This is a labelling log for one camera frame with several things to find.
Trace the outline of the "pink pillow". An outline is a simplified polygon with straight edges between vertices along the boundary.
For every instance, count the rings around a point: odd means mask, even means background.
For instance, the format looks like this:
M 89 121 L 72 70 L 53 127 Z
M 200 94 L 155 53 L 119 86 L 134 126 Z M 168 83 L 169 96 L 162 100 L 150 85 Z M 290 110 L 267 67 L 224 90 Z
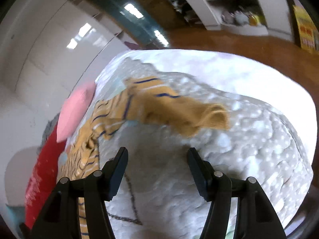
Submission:
M 72 136 L 90 106 L 96 90 L 94 81 L 78 87 L 64 102 L 57 123 L 57 142 Z

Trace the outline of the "red floral pillow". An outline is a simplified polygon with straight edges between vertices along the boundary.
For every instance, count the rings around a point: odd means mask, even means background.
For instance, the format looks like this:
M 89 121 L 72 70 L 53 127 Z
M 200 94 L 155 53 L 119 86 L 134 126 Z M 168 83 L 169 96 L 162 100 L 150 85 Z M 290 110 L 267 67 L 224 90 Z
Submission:
M 57 142 L 54 127 L 40 151 L 25 192 L 25 225 L 31 229 L 44 203 L 56 185 L 58 158 L 65 149 L 66 141 Z

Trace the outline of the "yellow striped knit garment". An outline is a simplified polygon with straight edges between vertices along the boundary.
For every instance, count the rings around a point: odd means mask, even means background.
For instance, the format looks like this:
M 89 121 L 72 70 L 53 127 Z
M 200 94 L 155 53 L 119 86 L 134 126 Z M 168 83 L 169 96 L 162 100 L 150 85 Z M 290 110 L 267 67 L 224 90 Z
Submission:
M 220 104 L 181 96 L 158 77 L 128 79 L 125 89 L 91 107 L 69 144 L 59 177 L 88 177 L 120 147 L 129 162 L 117 196 L 106 203 L 116 238 L 197 238 L 208 206 L 187 166 L 199 132 L 227 130 Z

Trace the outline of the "white open shelf unit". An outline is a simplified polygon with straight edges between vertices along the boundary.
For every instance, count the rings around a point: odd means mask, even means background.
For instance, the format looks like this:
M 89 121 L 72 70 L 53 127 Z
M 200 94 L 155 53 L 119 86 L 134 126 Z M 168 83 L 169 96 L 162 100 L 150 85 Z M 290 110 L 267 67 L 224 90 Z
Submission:
M 207 30 L 294 41 L 287 0 L 186 0 Z

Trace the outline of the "round beige headboard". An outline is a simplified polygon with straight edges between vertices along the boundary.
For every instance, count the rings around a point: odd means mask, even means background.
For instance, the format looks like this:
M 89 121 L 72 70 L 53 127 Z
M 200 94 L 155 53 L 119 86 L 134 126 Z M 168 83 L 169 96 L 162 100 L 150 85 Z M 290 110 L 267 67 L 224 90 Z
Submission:
M 4 174 L 4 188 L 8 206 L 24 206 L 25 192 L 38 158 L 38 147 L 21 149 L 10 159 Z

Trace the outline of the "white quilted heart bedspread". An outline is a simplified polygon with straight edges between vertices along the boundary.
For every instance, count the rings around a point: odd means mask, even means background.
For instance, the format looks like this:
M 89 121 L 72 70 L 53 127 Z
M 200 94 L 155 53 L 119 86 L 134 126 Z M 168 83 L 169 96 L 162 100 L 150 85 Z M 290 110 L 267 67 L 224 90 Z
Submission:
M 187 166 L 190 147 L 230 177 L 256 177 L 287 232 L 305 219 L 302 202 L 314 177 L 317 120 L 304 88 L 241 56 L 144 50 L 120 53 L 105 66 L 93 102 L 118 95 L 127 78 L 151 75 L 183 96 L 223 104 L 230 129 L 204 128 L 185 138 L 167 126 L 131 121 L 110 140 L 100 140 L 99 166 L 120 147 L 129 151 L 125 180 L 106 204 L 117 238 L 199 238 L 209 203 Z

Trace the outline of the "yellow poster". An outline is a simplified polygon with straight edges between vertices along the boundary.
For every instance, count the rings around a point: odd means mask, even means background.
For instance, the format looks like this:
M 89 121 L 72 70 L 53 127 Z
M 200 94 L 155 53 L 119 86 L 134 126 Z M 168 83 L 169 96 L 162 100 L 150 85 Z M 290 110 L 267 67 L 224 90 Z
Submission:
M 294 5 L 301 48 L 318 55 L 318 30 L 309 14 L 302 7 Z

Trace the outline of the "brown wooden door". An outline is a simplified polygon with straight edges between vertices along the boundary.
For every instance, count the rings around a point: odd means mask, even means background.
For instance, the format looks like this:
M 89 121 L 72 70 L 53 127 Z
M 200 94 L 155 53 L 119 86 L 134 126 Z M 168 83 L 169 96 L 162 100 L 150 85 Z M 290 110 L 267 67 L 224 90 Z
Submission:
M 169 49 L 169 33 L 185 25 L 168 0 L 91 0 L 141 48 Z

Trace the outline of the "white glossy wardrobe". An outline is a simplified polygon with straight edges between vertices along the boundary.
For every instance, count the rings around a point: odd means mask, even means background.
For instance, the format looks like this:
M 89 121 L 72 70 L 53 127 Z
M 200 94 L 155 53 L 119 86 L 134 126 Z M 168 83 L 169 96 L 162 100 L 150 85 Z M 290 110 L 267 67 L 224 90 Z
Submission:
M 44 127 L 71 92 L 138 47 L 91 0 L 14 3 L 1 23 L 1 177 L 17 153 L 27 165 L 16 185 L 1 185 L 1 203 L 23 203 Z

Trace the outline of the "grey knit blanket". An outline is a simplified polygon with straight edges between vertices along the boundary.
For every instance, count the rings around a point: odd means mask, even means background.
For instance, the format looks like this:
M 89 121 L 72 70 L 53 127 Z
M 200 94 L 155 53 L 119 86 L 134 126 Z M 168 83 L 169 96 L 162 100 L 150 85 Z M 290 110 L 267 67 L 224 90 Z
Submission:
M 57 113 L 55 115 L 55 117 L 52 120 L 48 121 L 48 123 L 46 124 L 44 132 L 42 134 L 41 144 L 40 144 L 40 146 L 37 149 L 37 155 L 40 154 L 40 152 L 41 152 L 42 148 L 44 147 L 45 143 L 47 142 L 49 136 L 51 135 L 51 133 L 53 132 L 55 126 L 57 125 L 59 115 L 60 115 L 60 113 Z

